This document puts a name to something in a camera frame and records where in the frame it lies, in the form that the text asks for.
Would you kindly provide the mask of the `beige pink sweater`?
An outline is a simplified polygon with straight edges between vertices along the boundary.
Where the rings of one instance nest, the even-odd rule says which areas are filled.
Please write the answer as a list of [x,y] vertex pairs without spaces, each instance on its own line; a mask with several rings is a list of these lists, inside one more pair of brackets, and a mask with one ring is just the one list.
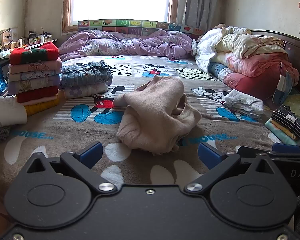
[[183,82],[171,76],[155,76],[113,104],[125,108],[117,137],[132,150],[153,154],[177,150],[177,142],[202,118],[188,103]]

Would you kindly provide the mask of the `white folded clothes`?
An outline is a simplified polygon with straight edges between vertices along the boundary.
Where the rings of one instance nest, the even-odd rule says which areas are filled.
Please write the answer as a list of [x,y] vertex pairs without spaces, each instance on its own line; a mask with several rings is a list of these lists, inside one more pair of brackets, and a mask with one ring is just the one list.
[[255,120],[264,114],[262,100],[235,89],[224,97],[223,106]]

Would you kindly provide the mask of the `teal folded garment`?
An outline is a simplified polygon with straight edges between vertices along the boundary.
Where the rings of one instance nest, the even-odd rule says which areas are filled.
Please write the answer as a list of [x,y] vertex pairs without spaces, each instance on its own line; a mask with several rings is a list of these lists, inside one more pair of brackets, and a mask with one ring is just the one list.
[[270,122],[270,119],[265,123],[267,129],[269,129],[273,135],[275,135],[282,143],[287,145],[300,145],[300,140],[293,140],[291,137],[286,135],[281,129],[277,128]]

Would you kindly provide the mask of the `black white striped garment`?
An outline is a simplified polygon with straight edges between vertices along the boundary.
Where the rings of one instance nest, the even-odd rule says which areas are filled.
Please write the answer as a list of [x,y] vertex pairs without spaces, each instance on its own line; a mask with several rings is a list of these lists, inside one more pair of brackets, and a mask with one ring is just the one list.
[[300,118],[295,115],[289,106],[281,105],[273,111],[271,118],[283,127],[289,129],[300,139]]

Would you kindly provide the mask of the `Mickey Mouse bed blanket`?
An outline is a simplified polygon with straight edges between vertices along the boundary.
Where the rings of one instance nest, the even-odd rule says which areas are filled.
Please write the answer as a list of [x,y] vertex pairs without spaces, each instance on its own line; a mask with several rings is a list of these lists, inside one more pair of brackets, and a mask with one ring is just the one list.
[[230,88],[194,63],[149,56],[105,58],[112,84],[100,95],[59,103],[14,126],[0,143],[0,198],[33,153],[57,157],[92,142],[103,146],[93,170],[115,185],[184,186],[207,171],[202,142],[225,153],[271,149],[278,138],[261,120],[223,106]]

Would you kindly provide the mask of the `pink red folded quilt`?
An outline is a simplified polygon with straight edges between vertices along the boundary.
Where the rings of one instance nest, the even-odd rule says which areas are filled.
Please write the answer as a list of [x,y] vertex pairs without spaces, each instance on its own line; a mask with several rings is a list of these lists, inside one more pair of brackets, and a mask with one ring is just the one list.
[[258,54],[240,59],[233,53],[217,53],[207,71],[232,89],[281,105],[298,84],[299,72],[285,53]]

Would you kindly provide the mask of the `mustard yellow folded garment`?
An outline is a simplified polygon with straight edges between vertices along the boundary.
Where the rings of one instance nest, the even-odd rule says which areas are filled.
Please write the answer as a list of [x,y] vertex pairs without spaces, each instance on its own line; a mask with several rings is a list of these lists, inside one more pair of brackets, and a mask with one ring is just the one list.
[[32,116],[52,107],[55,107],[60,104],[61,101],[64,100],[64,93],[59,91],[57,94],[57,98],[55,100],[41,102],[34,105],[25,106],[27,116]]

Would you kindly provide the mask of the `dark red folded garment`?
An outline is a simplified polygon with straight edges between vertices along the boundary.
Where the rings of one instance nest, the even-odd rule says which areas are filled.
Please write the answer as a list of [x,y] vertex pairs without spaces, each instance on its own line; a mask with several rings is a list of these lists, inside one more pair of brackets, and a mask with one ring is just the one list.
[[45,97],[55,96],[57,93],[58,93],[58,86],[50,86],[50,87],[30,90],[28,92],[22,92],[17,94],[16,97],[19,103],[24,103],[31,100],[37,100]]

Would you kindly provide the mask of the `white fluffy garment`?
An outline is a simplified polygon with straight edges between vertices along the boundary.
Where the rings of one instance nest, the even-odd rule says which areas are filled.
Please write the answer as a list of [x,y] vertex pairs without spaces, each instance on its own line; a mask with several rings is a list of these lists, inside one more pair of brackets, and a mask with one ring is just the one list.
[[27,123],[25,107],[13,96],[0,96],[0,127],[25,123]]

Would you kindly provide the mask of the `folded denim garment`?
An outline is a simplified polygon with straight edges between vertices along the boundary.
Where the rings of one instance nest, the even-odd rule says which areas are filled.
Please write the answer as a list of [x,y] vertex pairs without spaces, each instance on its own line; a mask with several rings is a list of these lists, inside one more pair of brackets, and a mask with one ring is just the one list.
[[60,89],[81,87],[97,83],[111,84],[113,76],[109,65],[103,60],[71,65],[63,65],[61,72]]

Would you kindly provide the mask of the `dark wooden headboard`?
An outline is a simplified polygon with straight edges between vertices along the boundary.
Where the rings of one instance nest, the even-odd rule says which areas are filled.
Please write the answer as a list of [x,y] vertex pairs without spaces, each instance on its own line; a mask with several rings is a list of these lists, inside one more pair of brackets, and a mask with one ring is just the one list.
[[[284,42],[283,47],[291,64],[298,70],[300,75],[300,38],[272,30],[253,29],[251,33],[256,36],[273,36],[281,39]],[[296,90],[300,92],[300,77]]]

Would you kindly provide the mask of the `light blue folded garment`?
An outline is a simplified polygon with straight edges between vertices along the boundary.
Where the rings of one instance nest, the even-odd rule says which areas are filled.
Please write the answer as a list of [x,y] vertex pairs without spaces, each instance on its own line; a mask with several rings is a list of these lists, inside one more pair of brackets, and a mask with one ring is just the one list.
[[31,72],[23,72],[23,73],[17,73],[12,74],[8,73],[8,79],[10,82],[14,81],[24,81],[24,80],[30,80],[30,79],[38,79],[42,77],[50,77],[54,75],[60,74],[62,71],[60,69],[53,69],[53,70],[36,70]]

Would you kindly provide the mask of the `purple folded garment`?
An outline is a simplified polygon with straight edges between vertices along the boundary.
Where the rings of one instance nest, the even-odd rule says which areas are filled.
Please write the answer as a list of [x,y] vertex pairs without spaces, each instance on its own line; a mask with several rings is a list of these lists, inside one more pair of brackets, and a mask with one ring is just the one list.
[[60,76],[48,76],[37,79],[30,79],[24,81],[13,81],[8,83],[8,93],[15,95],[23,92],[28,92],[35,89],[58,86],[60,83]]

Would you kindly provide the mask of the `pink folded garment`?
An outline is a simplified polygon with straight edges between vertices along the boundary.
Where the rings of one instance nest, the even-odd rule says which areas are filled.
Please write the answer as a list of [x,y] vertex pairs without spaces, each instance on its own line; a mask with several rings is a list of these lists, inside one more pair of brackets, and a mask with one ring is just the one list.
[[44,71],[44,70],[58,70],[62,67],[61,59],[55,61],[35,62],[28,64],[8,65],[8,70],[11,74]]

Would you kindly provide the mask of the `cream yellow blanket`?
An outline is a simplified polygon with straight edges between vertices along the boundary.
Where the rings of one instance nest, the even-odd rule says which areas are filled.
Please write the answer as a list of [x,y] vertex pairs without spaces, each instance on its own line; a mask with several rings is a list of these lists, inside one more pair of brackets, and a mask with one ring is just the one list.
[[281,39],[273,36],[256,36],[248,28],[233,26],[222,28],[222,38],[215,45],[215,49],[218,53],[231,52],[239,59],[261,54],[286,54]]

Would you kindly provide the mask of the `white quilted duvet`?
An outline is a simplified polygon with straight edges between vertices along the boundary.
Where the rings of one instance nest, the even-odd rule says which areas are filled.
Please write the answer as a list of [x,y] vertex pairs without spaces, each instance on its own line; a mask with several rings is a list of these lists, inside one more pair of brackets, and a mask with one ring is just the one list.
[[196,46],[196,64],[204,72],[208,73],[210,60],[217,54],[216,46],[222,38],[228,34],[251,34],[248,28],[220,27],[211,29],[205,33]]

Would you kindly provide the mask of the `purple crumpled duvet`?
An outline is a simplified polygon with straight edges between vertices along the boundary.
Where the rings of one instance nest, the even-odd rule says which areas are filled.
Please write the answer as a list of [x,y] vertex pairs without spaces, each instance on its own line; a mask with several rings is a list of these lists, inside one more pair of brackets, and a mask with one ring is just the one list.
[[194,40],[179,31],[159,29],[148,36],[84,30],[59,47],[62,61],[84,56],[141,55],[185,59],[193,51]]

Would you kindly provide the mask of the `cluttered desk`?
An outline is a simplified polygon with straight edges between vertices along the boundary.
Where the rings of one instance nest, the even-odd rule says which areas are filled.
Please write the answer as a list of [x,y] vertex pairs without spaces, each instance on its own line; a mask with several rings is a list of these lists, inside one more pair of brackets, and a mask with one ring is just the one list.
[[7,62],[9,55],[15,48],[23,49],[32,49],[39,48],[47,42],[56,43],[58,40],[53,38],[53,35],[50,32],[45,32],[42,29],[42,33],[39,34],[35,31],[29,31],[27,36],[18,38],[18,28],[11,28],[12,43],[10,45],[4,46],[3,49],[0,49],[0,62]]

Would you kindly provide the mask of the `colourful alphabet play mat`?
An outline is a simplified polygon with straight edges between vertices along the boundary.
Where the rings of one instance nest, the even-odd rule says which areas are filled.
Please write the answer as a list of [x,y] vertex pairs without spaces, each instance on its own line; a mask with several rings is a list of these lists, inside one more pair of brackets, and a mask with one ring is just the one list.
[[185,33],[187,36],[195,40],[205,33],[202,29],[190,27],[188,25],[160,21],[126,19],[84,20],[78,21],[77,27],[78,31],[91,29],[134,35],[150,35],[159,29],[163,29],[165,31],[179,31],[181,33]]

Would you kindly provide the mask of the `black desk lamp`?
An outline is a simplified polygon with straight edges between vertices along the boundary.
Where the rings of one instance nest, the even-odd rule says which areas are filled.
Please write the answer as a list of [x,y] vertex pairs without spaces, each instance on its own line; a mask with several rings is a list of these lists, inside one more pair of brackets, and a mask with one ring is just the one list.
[[12,43],[11,28],[0,31],[0,49]]

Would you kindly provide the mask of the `grey curtain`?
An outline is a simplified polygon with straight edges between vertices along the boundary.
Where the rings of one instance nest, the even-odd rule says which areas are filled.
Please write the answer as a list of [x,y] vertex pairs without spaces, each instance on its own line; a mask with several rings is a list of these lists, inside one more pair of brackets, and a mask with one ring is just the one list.
[[221,23],[223,1],[178,0],[175,22],[208,31]]

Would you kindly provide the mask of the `window with wooden frame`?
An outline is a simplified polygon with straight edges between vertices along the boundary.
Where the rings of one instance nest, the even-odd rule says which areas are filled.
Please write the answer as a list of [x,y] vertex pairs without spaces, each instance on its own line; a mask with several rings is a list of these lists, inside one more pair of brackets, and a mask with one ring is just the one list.
[[63,0],[62,33],[80,20],[129,19],[175,22],[178,0]]

